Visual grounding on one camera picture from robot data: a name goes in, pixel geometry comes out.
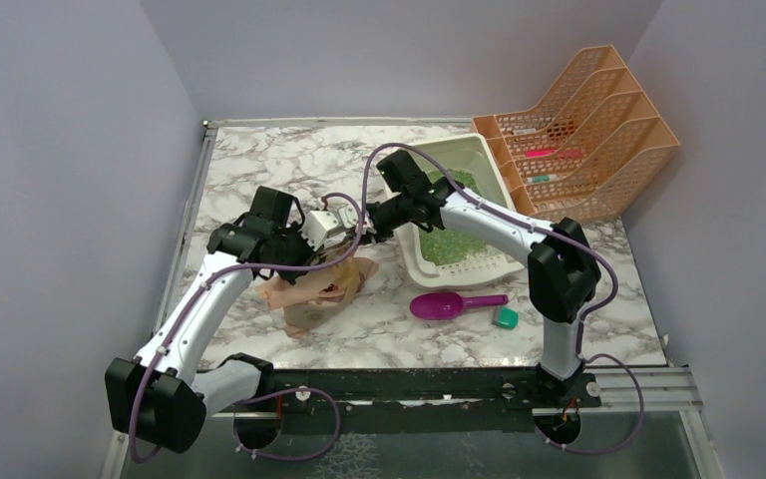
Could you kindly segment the pink marker pen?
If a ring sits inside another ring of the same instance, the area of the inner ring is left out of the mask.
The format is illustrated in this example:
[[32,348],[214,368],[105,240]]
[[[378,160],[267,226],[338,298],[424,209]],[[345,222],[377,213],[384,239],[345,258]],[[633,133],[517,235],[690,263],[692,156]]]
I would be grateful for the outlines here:
[[568,158],[581,158],[582,152],[579,149],[541,149],[530,150],[524,153],[524,156],[528,159],[541,158],[554,154],[559,154],[561,157]]

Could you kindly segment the white marker pen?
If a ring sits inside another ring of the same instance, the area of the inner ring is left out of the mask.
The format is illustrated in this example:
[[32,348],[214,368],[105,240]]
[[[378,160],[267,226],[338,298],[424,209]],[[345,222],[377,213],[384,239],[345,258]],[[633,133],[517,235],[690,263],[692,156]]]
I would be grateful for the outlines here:
[[531,135],[538,131],[538,129],[535,128],[527,128],[527,129],[516,129],[513,130],[514,136],[522,136],[522,135]]

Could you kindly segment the orange cat litter bag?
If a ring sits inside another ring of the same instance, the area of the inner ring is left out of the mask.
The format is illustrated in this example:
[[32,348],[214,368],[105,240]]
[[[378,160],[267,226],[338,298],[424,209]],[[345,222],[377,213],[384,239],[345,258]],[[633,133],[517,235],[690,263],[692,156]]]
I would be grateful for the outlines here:
[[290,284],[273,277],[255,291],[270,310],[281,310],[284,332],[299,338],[340,314],[378,270],[367,257],[352,256],[335,266],[309,272]]

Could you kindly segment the white plastic litter box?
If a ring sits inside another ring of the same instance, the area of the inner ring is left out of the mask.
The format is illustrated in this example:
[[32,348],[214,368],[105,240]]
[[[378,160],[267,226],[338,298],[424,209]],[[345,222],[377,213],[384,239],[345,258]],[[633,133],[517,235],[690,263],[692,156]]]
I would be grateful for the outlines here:
[[[464,134],[446,139],[417,143],[418,149],[433,157],[445,170],[471,172],[481,190],[482,198],[512,209],[514,203],[495,163],[485,138],[479,134]],[[490,254],[462,262],[436,266],[422,259],[419,249],[419,228],[406,224],[394,232],[408,277],[425,289],[460,288],[484,285],[524,267],[490,246]]]

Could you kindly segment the orange mesh file organizer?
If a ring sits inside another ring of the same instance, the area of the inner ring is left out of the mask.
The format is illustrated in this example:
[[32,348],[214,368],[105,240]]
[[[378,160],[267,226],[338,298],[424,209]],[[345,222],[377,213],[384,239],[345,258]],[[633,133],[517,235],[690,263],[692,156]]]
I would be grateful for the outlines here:
[[[527,128],[538,131],[513,135]],[[577,51],[533,107],[475,117],[471,130],[488,142],[518,212],[553,222],[619,217],[680,146],[611,45]],[[541,149],[582,157],[524,156]],[[560,178],[527,183],[538,175]]]

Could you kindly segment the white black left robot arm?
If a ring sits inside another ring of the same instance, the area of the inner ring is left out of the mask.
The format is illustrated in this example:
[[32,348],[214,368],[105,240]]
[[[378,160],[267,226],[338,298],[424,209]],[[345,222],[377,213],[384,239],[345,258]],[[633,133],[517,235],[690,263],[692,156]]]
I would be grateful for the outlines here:
[[305,273],[340,220],[330,212],[290,222],[296,197],[256,190],[248,212],[214,230],[196,278],[173,316],[131,359],[116,358],[105,373],[113,428],[176,453],[187,451],[205,420],[242,402],[249,409],[272,400],[272,365],[237,354],[201,372],[199,362],[236,300],[256,275],[278,268],[288,280]]

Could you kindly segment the black metal base rail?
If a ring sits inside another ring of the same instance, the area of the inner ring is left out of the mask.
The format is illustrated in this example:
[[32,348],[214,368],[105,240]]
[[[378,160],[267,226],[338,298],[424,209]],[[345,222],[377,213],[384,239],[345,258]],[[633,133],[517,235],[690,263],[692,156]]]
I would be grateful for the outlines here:
[[220,415],[284,434],[458,431],[531,432],[537,415],[598,408],[590,373],[554,387],[533,367],[277,369],[266,389],[277,399],[236,401]]

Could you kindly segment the green marker pen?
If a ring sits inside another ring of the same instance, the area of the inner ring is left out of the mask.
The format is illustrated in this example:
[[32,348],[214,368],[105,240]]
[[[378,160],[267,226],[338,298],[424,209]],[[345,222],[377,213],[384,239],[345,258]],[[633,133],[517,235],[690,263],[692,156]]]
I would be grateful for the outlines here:
[[560,178],[559,175],[538,175],[538,176],[532,176],[527,178],[528,184],[539,184],[539,183],[546,183],[550,181],[555,181]]

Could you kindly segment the green cat litter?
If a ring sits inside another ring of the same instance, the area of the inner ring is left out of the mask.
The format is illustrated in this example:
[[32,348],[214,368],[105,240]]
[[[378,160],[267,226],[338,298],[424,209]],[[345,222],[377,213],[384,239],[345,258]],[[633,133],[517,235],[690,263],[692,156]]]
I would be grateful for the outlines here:
[[[481,196],[481,190],[474,175],[468,171],[448,170],[449,174],[463,188],[472,190]],[[442,179],[438,170],[428,173],[432,183]],[[419,230],[419,249],[423,260],[436,266],[443,266],[483,257],[490,254],[489,247],[478,239],[451,230],[434,229],[431,233]]]

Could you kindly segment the magenta plastic litter scoop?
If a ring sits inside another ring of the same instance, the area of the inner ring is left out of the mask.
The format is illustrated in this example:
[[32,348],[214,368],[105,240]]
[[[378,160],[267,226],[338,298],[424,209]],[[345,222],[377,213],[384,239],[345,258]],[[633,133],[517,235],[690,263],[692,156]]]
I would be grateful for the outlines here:
[[409,305],[410,313],[418,319],[450,320],[476,308],[498,308],[509,302],[506,294],[463,296],[454,291],[435,291],[416,296]]

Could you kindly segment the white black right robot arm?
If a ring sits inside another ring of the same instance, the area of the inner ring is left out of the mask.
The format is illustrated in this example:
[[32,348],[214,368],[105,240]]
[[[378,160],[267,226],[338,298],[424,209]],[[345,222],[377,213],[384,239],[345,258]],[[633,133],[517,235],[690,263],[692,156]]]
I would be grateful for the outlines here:
[[481,240],[524,265],[529,299],[543,317],[544,346],[536,367],[536,393],[550,406],[575,394],[584,365],[581,326],[601,279],[597,257],[579,223],[536,220],[503,208],[464,188],[448,174],[430,181],[399,145],[377,165],[392,198],[366,206],[376,241],[412,224],[431,233],[450,230]]

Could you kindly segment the small green box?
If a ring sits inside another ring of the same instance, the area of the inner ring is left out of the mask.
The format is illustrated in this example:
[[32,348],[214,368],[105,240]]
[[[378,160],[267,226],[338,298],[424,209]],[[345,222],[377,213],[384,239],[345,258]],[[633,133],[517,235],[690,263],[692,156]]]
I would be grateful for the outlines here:
[[505,307],[497,306],[492,318],[492,325],[502,329],[515,329],[519,322],[519,315],[516,311]]

